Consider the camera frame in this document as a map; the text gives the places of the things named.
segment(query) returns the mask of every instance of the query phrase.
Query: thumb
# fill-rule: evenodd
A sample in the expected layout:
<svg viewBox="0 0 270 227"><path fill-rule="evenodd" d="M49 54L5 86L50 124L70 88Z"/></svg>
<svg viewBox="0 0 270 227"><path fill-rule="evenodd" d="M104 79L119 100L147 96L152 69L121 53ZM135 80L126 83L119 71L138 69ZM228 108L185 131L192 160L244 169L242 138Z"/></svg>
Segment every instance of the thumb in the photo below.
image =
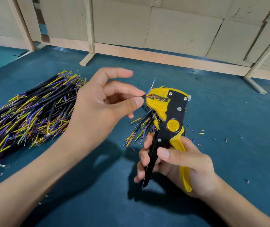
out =
<svg viewBox="0 0 270 227"><path fill-rule="evenodd" d="M159 147L157 155L160 159L178 166L187 166L194 170L202 170L205 166L212 164L211 158L199 152L184 152L175 149Z"/></svg>
<svg viewBox="0 0 270 227"><path fill-rule="evenodd" d="M126 99L120 103L114 104L116 107L116 112L119 118L124 117L135 111L137 108L141 107L144 103L144 99L142 97L134 97L130 99Z"/></svg>

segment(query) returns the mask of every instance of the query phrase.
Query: yellow and black wire stripper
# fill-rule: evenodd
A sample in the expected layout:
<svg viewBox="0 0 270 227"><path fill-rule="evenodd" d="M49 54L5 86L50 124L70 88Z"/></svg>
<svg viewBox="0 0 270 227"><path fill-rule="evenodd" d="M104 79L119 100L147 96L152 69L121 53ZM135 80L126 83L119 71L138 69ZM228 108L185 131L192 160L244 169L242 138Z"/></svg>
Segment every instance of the yellow and black wire stripper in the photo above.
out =
<svg viewBox="0 0 270 227"><path fill-rule="evenodd" d="M174 149L186 151L181 143L180 137L184 132L183 119L185 108L191 96L173 88L152 89L151 94L160 96L166 100L161 101L155 98L146 97L148 107L154 109L159 116L160 121L154 120L157 127L152 146L148 155L150 163L145 167L145 178L142 180L142 187L146 187L150 180L152 170L158 158L157 149L170 144ZM189 168L180 166L180 176L184 188L187 192L191 192Z"/></svg>

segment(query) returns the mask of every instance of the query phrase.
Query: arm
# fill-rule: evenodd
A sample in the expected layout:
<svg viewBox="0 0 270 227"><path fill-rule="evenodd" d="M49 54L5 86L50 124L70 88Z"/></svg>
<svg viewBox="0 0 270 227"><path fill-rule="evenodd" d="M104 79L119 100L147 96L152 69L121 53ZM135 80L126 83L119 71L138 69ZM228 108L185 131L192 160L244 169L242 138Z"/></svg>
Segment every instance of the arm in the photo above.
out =
<svg viewBox="0 0 270 227"><path fill-rule="evenodd" d="M270 217L262 213L242 195L230 187L216 175L211 158L202 154L186 137L181 137L187 152L158 148L158 160L154 171L166 175L175 185L187 195L199 198L210 206L231 227L268 227ZM139 183L145 176L144 166L150 159L148 148L152 144L152 136L146 137L144 148L139 152L140 160L137 164L138 174L134 182ZM190 168L192 192L185 191L179 166Z"/></svg>
<svg viewBox="0 0 270 227"><path fill-rule="evenodd" d="M143 104L144 92L118 81L132 71L102 68L77 94L65 133L41 156L0 183L0 226L20 226L55 183Z"/></svg>

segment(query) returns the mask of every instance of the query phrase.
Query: yellow sticker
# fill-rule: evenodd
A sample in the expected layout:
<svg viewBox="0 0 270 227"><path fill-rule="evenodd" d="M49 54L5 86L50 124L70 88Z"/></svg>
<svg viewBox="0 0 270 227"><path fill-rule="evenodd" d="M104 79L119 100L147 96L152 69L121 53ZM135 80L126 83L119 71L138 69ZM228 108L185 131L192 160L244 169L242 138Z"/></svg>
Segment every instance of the yellow sticker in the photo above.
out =
<svg viewBox="0 0 270 227"><path fill-rule="evenodd" d="M179 130L180 124L177 120L171 119L170 121L168 121L167 127L169 131L176 132Z"/></svg>

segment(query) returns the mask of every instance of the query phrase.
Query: forearm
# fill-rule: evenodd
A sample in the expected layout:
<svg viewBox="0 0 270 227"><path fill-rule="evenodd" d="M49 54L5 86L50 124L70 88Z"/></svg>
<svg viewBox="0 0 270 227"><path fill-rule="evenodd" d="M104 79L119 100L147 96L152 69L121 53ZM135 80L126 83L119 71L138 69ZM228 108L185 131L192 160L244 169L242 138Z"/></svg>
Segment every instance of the forearm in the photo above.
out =
<svg viewBox="0 0 270 227"><path fill-rule="evenodd" d="M270 217L258 210L218 176L218 191L202 198L231 227L268 227Z"/></svg>
<svg viewBox="0 0 270 227"><path fill-rule="evenodd" d="M20 226L53 185L85 153L60 137L29 165L0 183L0 226Z"/></svg>

